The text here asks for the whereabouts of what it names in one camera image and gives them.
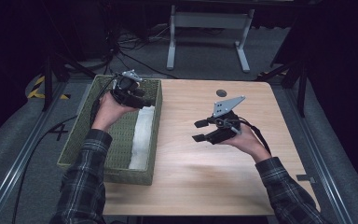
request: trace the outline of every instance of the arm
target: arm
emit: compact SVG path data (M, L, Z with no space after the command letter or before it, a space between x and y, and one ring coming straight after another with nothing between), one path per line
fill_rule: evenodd
M50 223L104 223L103 165L112 142L107 131L125 113L135 110L119 105L110 93L101 99L77 159L62 178L61 197Z
M281 161L271 157L248 126L242 124L241 130L242 134L222 144L234 146L252 156L280 223L327 223L316 210L315 201L290 177Z

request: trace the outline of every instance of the wooden table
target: wooden table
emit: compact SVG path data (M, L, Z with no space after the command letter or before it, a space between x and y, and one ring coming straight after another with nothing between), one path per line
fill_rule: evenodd
M105 215L267 216L269 198L252 158L234 147L196 143L194 122L210 117L213 103L244 95L234 112L264 135L273 156L293 179L305 171L269 84L262 82L161 80L163 102L152 186L105 183ZM226 98L216 95L225 90ZM309 181L299 184L316 201Z

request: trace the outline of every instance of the white cloth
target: white cloth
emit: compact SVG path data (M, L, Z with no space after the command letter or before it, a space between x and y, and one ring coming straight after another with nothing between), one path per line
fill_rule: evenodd
M129 169L146 169L154 111L155 107L153 106L139 110L132 139L132 155Z

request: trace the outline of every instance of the small black disc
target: small black disc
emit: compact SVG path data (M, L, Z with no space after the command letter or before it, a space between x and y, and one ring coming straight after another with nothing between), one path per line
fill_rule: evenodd
M226 97L227 96L227 92L224 90L217 90L216 91L216 95L220 96L220 97Z

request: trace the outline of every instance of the plaid shirt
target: plaid shirt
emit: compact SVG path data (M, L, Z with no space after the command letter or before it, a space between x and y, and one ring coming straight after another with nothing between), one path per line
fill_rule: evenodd
M62 178L61 198L50 223L105 223L103 165L112 137L90 130L76 162ZM293 180L278 158L255 165L280 223L327 223L310 195Z
M62 178L61 198L50 223L105 223L103 165L112 137L91 129L75 163Z
M316 210L315 201L290 177L277 157L255 167L280 223L328 223Z

